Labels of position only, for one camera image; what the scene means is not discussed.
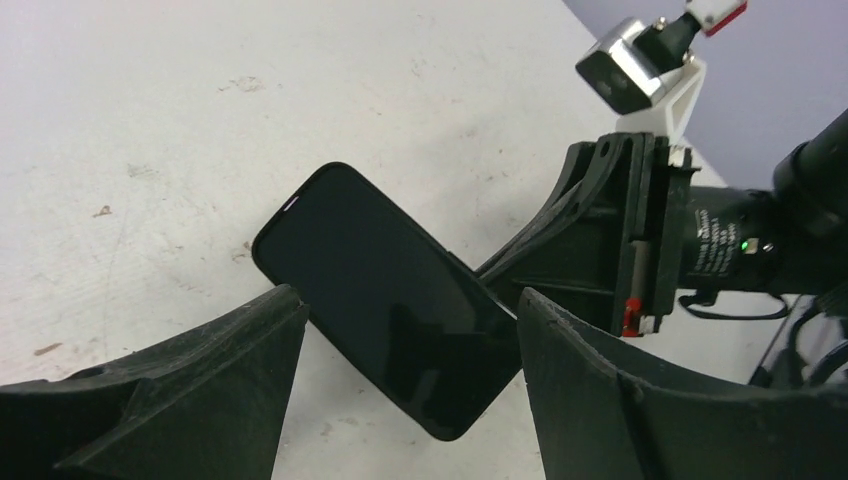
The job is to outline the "black phone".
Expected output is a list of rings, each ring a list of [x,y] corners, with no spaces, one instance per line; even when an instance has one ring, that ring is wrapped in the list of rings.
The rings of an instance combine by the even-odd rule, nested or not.
[[[436,439],[465,434],[520,370],[514,314],[348,164],[316,170],[259,231],[252,258]]]

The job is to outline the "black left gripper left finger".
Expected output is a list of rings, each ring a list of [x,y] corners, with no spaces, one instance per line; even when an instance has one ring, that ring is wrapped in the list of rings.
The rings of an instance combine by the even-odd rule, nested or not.
[[[280,286],[59,381],[1,389],[5,479],[268,479],[309,316]]]

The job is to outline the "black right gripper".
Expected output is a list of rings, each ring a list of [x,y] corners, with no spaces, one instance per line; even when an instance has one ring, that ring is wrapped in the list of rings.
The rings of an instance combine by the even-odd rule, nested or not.
[[[567,150],[539,212],[476,273],[509,307],[532,288],[617,337],[659,331],[682,266],[691,148],[612,133]]]

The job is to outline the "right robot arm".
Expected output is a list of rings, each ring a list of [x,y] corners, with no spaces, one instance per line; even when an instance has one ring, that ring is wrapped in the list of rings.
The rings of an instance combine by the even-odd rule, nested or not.
[[[847,318],[847,119],[796,147],[769,190],[696,186],[692,151],[650,133],[571,145],[540,211],[478,276],[506,304],[535,289],[616,337],[657,333],[675,308],[718,321],[724,291],[809,298],[755,369],[756,386],[847,376],[839,343],[807,365],[804,327]]]

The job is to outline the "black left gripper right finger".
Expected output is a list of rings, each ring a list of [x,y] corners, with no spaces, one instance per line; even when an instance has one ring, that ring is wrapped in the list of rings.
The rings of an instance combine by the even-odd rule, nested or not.
[[[843,479],[847,388],[766,389],[665,361],[526,289],[518,338],[549,479]]]

